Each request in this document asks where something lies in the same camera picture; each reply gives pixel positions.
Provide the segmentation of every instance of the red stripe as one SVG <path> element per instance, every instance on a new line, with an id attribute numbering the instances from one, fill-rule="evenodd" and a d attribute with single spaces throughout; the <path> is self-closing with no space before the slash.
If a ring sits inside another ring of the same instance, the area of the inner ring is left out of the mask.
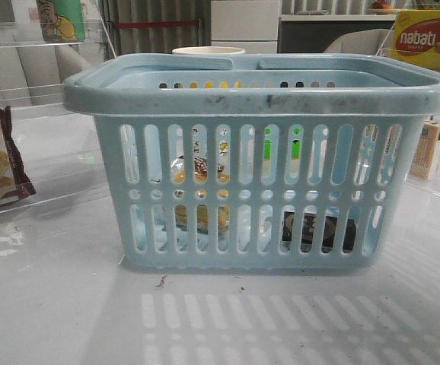
<path id="1" fill-rule="evenodd" d="M 192 21 L 150 21 L 145 23 L 114 23 L 115 28 L 124 29 L 124 28 L 162 28 L 162 27 L 184 27 L 187 25 L 197 25 L 198 20 Z"/>

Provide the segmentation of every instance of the light blue basket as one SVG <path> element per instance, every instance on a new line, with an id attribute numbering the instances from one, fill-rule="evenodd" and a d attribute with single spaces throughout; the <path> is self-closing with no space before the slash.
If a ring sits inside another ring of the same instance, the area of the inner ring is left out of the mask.
<path id="1" fill-rule="evenodd" d="M 439 73 L 375 56 L 136 54 L 64 92 L 94 115 L 126 256 L 157 267 L 369 265 L 440 113 Z"/>

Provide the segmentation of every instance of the plastic basket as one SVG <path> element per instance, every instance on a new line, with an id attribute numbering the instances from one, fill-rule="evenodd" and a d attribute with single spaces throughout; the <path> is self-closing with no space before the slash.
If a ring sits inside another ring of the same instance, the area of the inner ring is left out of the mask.
<path id="1" fill-rule="evenodd" d="M 440 113 L 439 73 L 375 56 L 130 55 L 64 92 L 94 115 L 126 256 L 156 267 L 369 265 Z"/>

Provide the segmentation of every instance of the white table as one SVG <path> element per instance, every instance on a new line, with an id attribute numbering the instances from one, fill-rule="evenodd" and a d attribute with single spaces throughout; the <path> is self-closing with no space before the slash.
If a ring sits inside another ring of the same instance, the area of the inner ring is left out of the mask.
<path id="1" fill-rule="evenodd" d="M 144 269 L 122 261 L 91 118 L 30 112 L 14 136 L 38 193 L 0 212 L 0 365 L 440 364 L 440 169 L 404 185 L 370 268 Z"/>

